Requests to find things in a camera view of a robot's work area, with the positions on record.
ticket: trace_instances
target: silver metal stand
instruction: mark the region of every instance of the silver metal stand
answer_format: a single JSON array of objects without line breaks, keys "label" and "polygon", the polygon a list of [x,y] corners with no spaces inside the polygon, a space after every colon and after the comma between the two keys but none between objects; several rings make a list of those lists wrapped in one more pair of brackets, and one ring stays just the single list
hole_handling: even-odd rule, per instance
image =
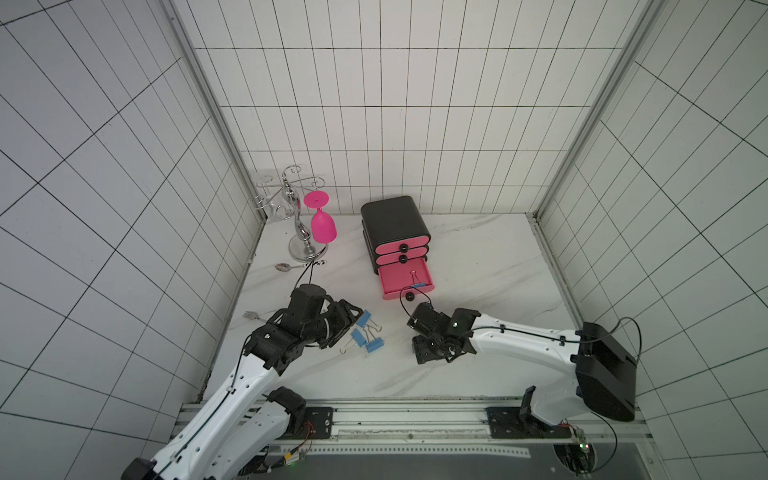
[{"label": "silver metal stand", "polygon": [[[272,215],[276,216],[280,215],[280,209],[282,208],[285,212],[283,213],[283,220],[287,220],[293,217],[293,225],[296,228],[296,235],[294,235],[288,242],[288,253],[290,253],[290,256],[294,260],[301,263],[313,262],[325,254],[325,252],[328,250],[328,244],[317,243],[312,238],[312,232],[310,229],[308,229],[304,223],[302,223],[301,200],[299,199],[297,189],[308,191],[319,190],[325,186],[325,181],[321,177],[307,177],[300,178],[299,180],[291,182],[288,180],[289,171],[292,174],[298,174],[301,171],[301,167],[298,165],[290,165],[289,167],[286,167],[286,169],[283,170],[282,174],[280,175],[280,190],[272,197],[270,197],[269,200],[263,201],[260,198],[257,198],[257,208],[264,210],[268,206],[271,206],[273,209]],[[313,189],[302,187],[301,185],[295,185],[305,180],[312,181]],[[270,184],[272,181],[273,178],[267,178],[259,186],[262,188],[272,187],[274,186]],[[288,203],[288,208],[285,208],[283,205],[275,205],[273,203],[272,200],[277,196],[277,194],[282,194],[283,199]]]}]

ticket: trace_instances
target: pink drawer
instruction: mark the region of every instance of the pink drawer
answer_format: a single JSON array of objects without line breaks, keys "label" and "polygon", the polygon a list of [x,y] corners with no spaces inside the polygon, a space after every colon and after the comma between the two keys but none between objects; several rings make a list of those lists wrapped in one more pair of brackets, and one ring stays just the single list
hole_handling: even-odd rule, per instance
[{"label": "pink drawer", "polygon": [[386,255],[382,255],[376,258],[376,265],[389,265],[390,263],[397,262],[405,263],[412,258],[425,256],[427,251],[429,251],[429,248],[427,247],[416,247],[414,249],[408,250],[405,253],[387,253]]},{"label": "pink drawer", "polygon": [[405,295],[407,292],[413,292],[419,295],[421,292],[415,289],[407,289],[407,286],[423,283],[419,287],[424,293],[432,292],[435,284],[432,282],[432,276],[429,274],[427,262],[423,258],[414,258],[406,263],[391,263],[379,268],[379,277],[384,290],[384,300],[392,300]]},{"label": "pink drawer", "polygon": [[429,237],[421,235],[420,237],[406,238],[405,240],[398,240],[396,242],[382,243],[376,247],[377,255],[384,255],[385,253],[400,252],[404,253],[412,248],[423,247],[429,242]]}]

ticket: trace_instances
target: white tile wall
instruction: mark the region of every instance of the white tile wall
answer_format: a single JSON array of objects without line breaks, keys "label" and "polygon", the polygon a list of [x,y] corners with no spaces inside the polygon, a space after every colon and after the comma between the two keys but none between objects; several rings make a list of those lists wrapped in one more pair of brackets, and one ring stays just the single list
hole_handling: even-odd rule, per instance
[{"label": "white tile wall", "polygon": [[260,225],[157,2],[0,22],[0,470],[117,478],[194,400]]},{"label": "white tile wall", "polygon": [[768,465],[766,11],[671,0],[541,216],[586,320],[639,322],[675,479]]},{"label": "white tile wall", "polygon": [[341,214],[536,210],[643,6],[176,3],[252,176],[299,164]]}]

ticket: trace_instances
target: black cable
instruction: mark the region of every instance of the black cable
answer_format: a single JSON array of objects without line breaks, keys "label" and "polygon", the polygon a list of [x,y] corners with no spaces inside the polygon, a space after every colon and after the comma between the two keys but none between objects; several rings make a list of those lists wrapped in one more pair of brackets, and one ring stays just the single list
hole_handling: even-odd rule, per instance
[{"label": "black cable", "polygon": [[634,318],[632,318],[630,316],[626,316],[626,317],[623,317],[622,320],[623,319],[630,319],[630,320],[632,320],[632,323],[634,323],[634,325],[637,327],[637,338],[638,338],[637,341],[638,341],[639,345],[637,346],[637,358],[635,359],[635,362],[639,363],[640,362],[640,354],[643,352],[643,333],[640,331],[640,325],[638,325],[637,322],[634,321]]},{"label": "black cable", "polygon": [[408,313],[408,309],[406,309],[406,305],[402,302],[402,291],[405,290],[406,288],[413,288],[414,290],[419,291],[419,293],[421,293],[423,296],[427,297],[427,300],[429,300],[429,304],[430,305],[432,305],[432,299],[429,298],[429,295],[427,295],[426,293],[424,293],[421,290],[419,290],[418,287],[411,286],[411,285],[406,285],[403,288],[401,288],[400,289],[400,294],[399,294],[400,306],[402,307],[403,310],[405,310],[406,315],[408,316],[408,319],[412,319],[413,318],[413,314],[412,313]]},{"label": "black cable", "polygon": [[603,465],[600,465],[599,467],[593,468],[592,470],[590,470],[589,473],[595,473],[598,470],[602,470],[603,468],[605,468],[605,466],[608,465],[608,463],[610,463],[611,460],[613,460],[614,455],[616,455],[616,450],[618,450],[619,448],[619,437],[618,435],[616,435],[616,430],[614,430],[614,427],[610,423],[608,423],[608,420],[606,420],[602,416],[598,415],[597,413],[594,413],[594,415],[600,418],[600,420],[602,420],[603,422],[605,422],[605,425],[608,425],[608,428],[611,429],[611,431],[614,433],[614,439],[616,439],[616,442],[614,442],[614,451],[611,453],[611,456],[608,457],[608,460],[606,460]]},{"label": "black cable", "polygon": [[300,282],[300,281],[301,281],[301,279],[304,277],[304,273],[306,273],[306,271],[310,269],[310,267],[312,266],[312,264],[313,264],[313,263],[314,263],[314,262],[310,262],[310,263],[308,263],[308,264],[307,264],[307,266],[306,266],[306,268],[304,269],[304,271],[303,271],[303,272],[301,273],[301,275],[299,276],[299,278],[298,278],[298,279],[296,279],[296,283],[294,283],[294,284],[293,284],[293,289],[294,289],[294,290],[296,289],[296,287],[297,287],[297,286],[299,286],[299,282]]},{"label": "black cable", "polygon": [[[237,373],[240,371],[240,359],[242,359],[242,358],[243,358],[243,350],[245,350],[245,345],[248,343],[248,341],[250,340],[250,337],[251,337],[252,335],[253,335],[253,334],[251,334],[251,335],[249,335],[249,336],[247,336],[247,337],[246,337],[245,341],[243,342],[243,348],[241,348],[241,349],[240,349],[240,356],[238,356],[238,357],[237,357],[237,366],[235,367],[235,373],[234,373],[234,375],[232,375],[232,384],[231,384],[231,387],[232,387],[232,388],[234,388],[234,386],[235,386],[235,380],[237,379]],[[210,420],[211,420],[211,419],[214,417],[214,415],[216,415],[216,412],[218,412],[218,411],[219,411],[219,408],[221,408],[221,406],[224,404],[224,401],[225,401],[225,400],[227,400],[227,397],[229,397],[229,396],[230,396],[230,395],[231,395],[233,392],[234,392],[234,390],[232,390],[231,392],[227,392],[227,394],[224,396],[224,398],[222,398],[222,399],[221,399],[221,402],[219,402],[219,405],[217,405],[217,406],[216,406],[216,408],[215,408],[215,409],[212,411],[212,413],[211,413],[211,414],[208,416],[208,418],[207,418],[207,419],[205,419],[205,422],[203,422],[203,425],[200,425],[200,428],[198,428],[198,429],[197,429],[197,431],[196,431],[195,433],[193,433],[193,434],[192,434],[192,436],[191,436],[190,438],[188,438],[188,439],[187,439],[187,441],[186,441],[186,442],[185,442],[185,443],[184,443],[184,444],[181,446],[181,448],[178,450],[179,452],[181,452],[182,450],[184,450],[184,449],[187,447],[187,445],[189,445],[189,444],[190,444],[190,442],[191,442],[192,440],[194,440],[194,438],[197,436],[197,434],[198,434],[198,433],[200,433],[200,430],[202,430],[202,429],[205,427],[205,425],[207,425],[207,424],[208,424],[208,422],[209,422],[209,421],[210,421]],[[166,468],[168,468],[168,467],[170,466],[170,464],[171,464],[171,463],[173,463],[173,461],[171,461],[171,462],[168,462],[168,464],[167,464],[167,465],[165,465],[165,466],[163,467],[163,469],[162,469],[162,470],[160,470],[160,471],[159,471],[159,472],[158,472],[158,473],[157,473],[157,474],[156,474],[156,475],[155,475],[155,476],[152,478],[152,480],[156,480],[157,478],[159,478],[159,477],[160,477],[160,475],[161,475],[163,472],[165,472],[165,469],[166,469]]]},{"label": "black cable", "polygon": [[608,338],[609,336],[613,335],[614,332],[616,332],[616,330],[618,330],[619,327],[621,326],[621,320],[624,320],[624,319],[632,320],[634,322],[634,324],[637,326],[638,334],[640,333],[640,326],[637,324],[637,322],[635,322],[635,320],[633,318],[629,317],[629,316],[624,316],[624,317],[621,317],[619,319],[618,323],[616,323],[616,326],[610,332],[606,333],[604,336],[600,337],[599,339],[593,339],[593,340],[565,340],[565,339],[557,339],[557,338],[554,338],[552,336],[541,335],[540,333],[526,332],[524,330],[518,330],[518,329],[509,328],[507,326],[502,326],[503,324],[500,324],[500,326],[479,326],[477,328],[467,330],[466,332],[464,332],[459,337],[459,339],[469,335],[469,333],[474,332],[475,330],[496,329],[496,330],[501,330],[502,332],[504,332],[506,330],[509,330],[511,332],[524,333],[525,335],[537,336],[539,338],[547,339],[547,340],[553,340],[555,342],[563,342],[563,343],[595,343],[595,342],[600,342],[600,341]]}]

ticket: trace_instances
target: mounting plate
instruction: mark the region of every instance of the mounting plate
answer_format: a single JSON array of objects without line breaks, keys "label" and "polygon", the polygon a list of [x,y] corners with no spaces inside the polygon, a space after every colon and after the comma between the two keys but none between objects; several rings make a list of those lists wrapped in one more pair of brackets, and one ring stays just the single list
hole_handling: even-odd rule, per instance
[{"label": "mounting plate", "polygon": [[520,420],[520,407],[487,407],[488,425],[493,439],[569,439],[571,430],[566,427],[526,429]]},{"label": "mounting plate", "polygon": [[[312,422],[315,432],[310,433],[310,439],[326,440],[331,438],[333,426],[333,407],[306,407],[304,420]],[[279,440],[304,440],[309,425],[304,425],[297,435],[283,435]]]}]

